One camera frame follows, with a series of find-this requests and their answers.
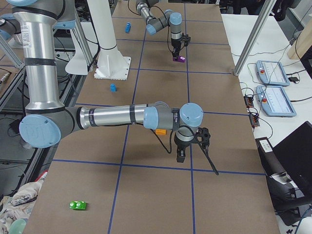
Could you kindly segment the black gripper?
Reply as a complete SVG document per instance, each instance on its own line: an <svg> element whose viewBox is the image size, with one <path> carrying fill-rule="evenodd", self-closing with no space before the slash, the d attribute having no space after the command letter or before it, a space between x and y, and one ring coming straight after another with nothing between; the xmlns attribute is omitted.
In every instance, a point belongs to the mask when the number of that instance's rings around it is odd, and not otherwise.
<svg viewBox="0 0 312 234"><path fill-rule="evenodd" d="M172 50L173 59L178 58L178 54L181 50L181 40L182 40L182 37L178 39L171 38L171 45L173 47L173 50Z"/></svg>
<svg viewBox="0 0 312 234"><path fill-rule="evenodd" d="M186 157L186 153L185 153L186 148L182 147L182 146L177 146L177 156L176 156L176 161L177 162L184 162L185 157Z"/></svg>

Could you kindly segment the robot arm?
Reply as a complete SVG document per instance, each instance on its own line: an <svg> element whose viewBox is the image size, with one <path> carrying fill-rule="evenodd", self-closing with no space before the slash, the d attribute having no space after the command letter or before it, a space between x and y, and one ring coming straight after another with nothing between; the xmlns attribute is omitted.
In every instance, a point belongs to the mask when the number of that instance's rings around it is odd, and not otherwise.
<svg viewBox="0 0 312 234"><path fill-rule="evenodd" d="M203 110L195 103L179 109L164 102L67 109L59 99L53 29L58 22L74 16L74 2L13 0L11 4L20 23L30 98L26 116L19 124L24 141L36 148L47 148L77 130L139 124L151 130L170 130L170 143L177 145L177 162L184 161L185 150L191 144L208 152L210 135L201 128Z"/></svg>
<svg viewBox="0 0 312 234"><path fill-rule="evenodd" d="M156 3L158 3L157 0L137 0L136 11L145 20L146 30L149 35L155 35L166 27L170 28L173 61L185 62L185 58L179 55L182 37L184 36L181 27L182 15L179 12L168 9L163 12L163 16L157 18L151 12L151 8Z"/></svg>

